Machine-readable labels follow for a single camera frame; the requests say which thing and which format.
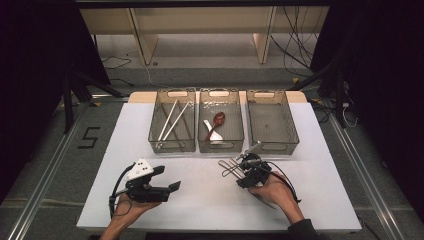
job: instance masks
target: clear plastic bin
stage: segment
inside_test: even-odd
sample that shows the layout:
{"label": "clear plastic bin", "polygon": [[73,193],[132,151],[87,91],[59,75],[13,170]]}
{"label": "clear plastic bin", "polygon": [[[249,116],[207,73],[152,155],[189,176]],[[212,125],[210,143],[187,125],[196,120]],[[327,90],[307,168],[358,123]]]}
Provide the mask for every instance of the clear plastic bin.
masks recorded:
{"label": "clear plastic bin", "polygon": [[195,104],[195,88],[158,90],[148,139],[155,153],[196,151]]}
{"label": "clear plastic bin", "polygon": [[[213,126],[214,116],[223,112],[224,123],[215,131],[222,136],[222,140],[205,140],[208,128],[204,120]],[[201,153],[241,152],[244,141],[243,119],[241,114],[240,98],[237,89],[200,89],[198,143]]]}
{"label": "clear plastic bin", "polygon": [[248,90],[249,143],[255,153],[291,155],[299,144],[284,90]]}

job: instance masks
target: sleeve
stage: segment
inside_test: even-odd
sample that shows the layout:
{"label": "sleeve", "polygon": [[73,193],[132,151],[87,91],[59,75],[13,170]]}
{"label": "sleeve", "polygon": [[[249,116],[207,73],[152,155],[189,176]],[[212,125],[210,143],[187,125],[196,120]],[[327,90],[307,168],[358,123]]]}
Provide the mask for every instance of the sleeve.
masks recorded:
{"label": "sleeve", "polygon": [[318,235],[312,226],[311,219],[303,219],[289,228],[290,237],[296,240],[330,240],[326,235]]}

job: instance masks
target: white table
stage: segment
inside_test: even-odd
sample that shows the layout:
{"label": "white table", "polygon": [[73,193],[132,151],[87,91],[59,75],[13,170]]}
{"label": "white table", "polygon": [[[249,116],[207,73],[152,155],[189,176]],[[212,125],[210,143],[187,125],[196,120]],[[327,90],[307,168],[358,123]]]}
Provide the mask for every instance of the white table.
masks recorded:
{"label": "white table", "polygon": [[[340,180],[327,144],[309,103],[290,103],[300,143],[291,156],[262,155],[272,160],[290,178],[306,218],[319,232],[355,232],[361,229]],[[246,113],[242,107],[243,120]],[[153,177],[151,185],[166,187],[181,181],[169,201],[145,213],[131,228],[155,232],[277,232],[289,222],[237,186],[232,175],[222,177],[221,155],[197,152],[179,156],[154,154],[147,141],[153,103],[126,103],[122,108],[97,177],[88,195],[77,227],[99,230],[110,216],[108,197],[122,171],[140,157],[165,172]],[[245,136],[247,123],[244,122]],[[247,139],[243,151],[248,148]],[[118,190],[123,189],[124,181]]]}

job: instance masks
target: human hand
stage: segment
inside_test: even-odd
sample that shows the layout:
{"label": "human hand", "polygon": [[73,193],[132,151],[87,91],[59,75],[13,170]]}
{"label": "human hand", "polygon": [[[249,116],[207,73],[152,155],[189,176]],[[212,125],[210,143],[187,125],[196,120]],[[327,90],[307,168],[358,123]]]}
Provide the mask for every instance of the human hand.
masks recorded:
{"label": "human hand", "polygon": [[119,235],[133,224],[143,213],[159,206],[161,202],[139,203],[132,201],[127,194],[121,194],[115,213],[101,240],[117,239]]}
{"label": "human hand", "polygon": [[[286,177],[279,172],[273,172],[286,180]],[[303,220],[302,211],[294,200],[290,189],[276,176],[270,174],[267,182],[262,187],[252,187],[249,191],[253,194],[259,194],[271,203],[277,204],[289,219],[290,224]]]}

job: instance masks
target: gray floor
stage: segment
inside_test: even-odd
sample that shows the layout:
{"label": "gray floor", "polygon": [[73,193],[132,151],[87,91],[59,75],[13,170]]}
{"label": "gray floor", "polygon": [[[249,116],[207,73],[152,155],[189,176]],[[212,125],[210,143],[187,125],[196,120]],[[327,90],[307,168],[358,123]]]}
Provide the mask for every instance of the gray floor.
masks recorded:
{"label": "gray floor", "polygon": [[[274,37],[284,46],[287,43],[287,35],[280,34]],[[315,41],[314,36],[308,40],[306,45],[310,51],[313,51]],[[286,58],[283,62],[283,54],[273,43],[270,46],[267,64],[258,64],[250,35],[164,35],[160,37],[152,63],[147,67],[140,64],[131,36],[98,36],[98,46],[103,59],[117,56],[131,60],[125,66],[107,70],[111,79],[122,79],[134,85],[129,86],[121,80],[113,80],[112,86],[124,93],[156,90],[160,86],[219,86],[238,87],[241,90],[288,88],[293,85],[293,78],[298,75],[287,71],[284,63],[290,71],[310,74],[290,58]],[[293,54],[298,50],[294,45],[290,45],[288,49]],[[109,59],[104,65],[113,68],[125,62],[127,60]],[[318,84],[319,82],[304,89],[308,98],[317,98]],[[52,181],[46,186],[45,194],[41,196],[42,201],[35,215],[29,219],[30,224],[23,234],[24,239],[86,239],[92,234],[76,228],[76,222],[126,99],[102,97],[104,93],[96,88],[91,88],[91,91],[97,95],[93,100],[96,104],[77,106],[78,102],[75,100],[75,111],[81,118],[56,174],[52,176]],[[316,111],[316,115],[317,119],[325,117],[322,111]],[[347,113],[347,117],[355,118],[352,113]],[[347,127],[346,132],[343,132],[345,137],[351,139],[360,161],[370,173],[371,180],[393,215],[396,227],[403,237],[393,238],[392,234],[387,232],[378,209],[370,200],[357,169],[345,150],[346,146],[340,140],[335,124],[330,118],[320,126],[358,217],[381,239],[424,239],[423,223],[397,187],[390,172],[380,164],[378,152],[359,123],[354,128]],[[92,143],[83,139],[87,128],[90,127],[96,127],[90,130],[90,134],[93,134],[90,136],[95,136],[98,140],[94,148],[81,148]],[[26,164],[0,207],[0,239],[7,239],[28,201],[36,194],[34,189],[39,187],[40,180],[45,177],[43,174],[51,166],[51,160],[57,156],[56,149],[66,138],[63,129],[64,109],[58,106],[43,141],[34,152],[33,160]],[[332,239],[376,239],[366,227],[354,234],[328,235]],[[121,239],[143,238],[144,233],[128,230]]]}

